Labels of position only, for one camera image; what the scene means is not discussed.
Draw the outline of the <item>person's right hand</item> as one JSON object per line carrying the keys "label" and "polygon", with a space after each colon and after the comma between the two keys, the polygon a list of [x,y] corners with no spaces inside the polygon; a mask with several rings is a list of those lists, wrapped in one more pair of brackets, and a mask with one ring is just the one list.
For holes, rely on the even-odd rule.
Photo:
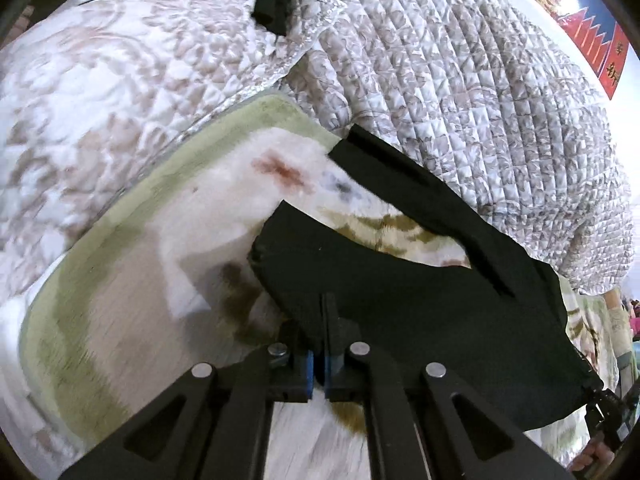
{"label": "person's right hand", "polygon": [[570,472],[582,471],[592,464],[608,466],[615,458],[615,453],[601,440],[591,439],[588,444],[576,455],[567,470]]}

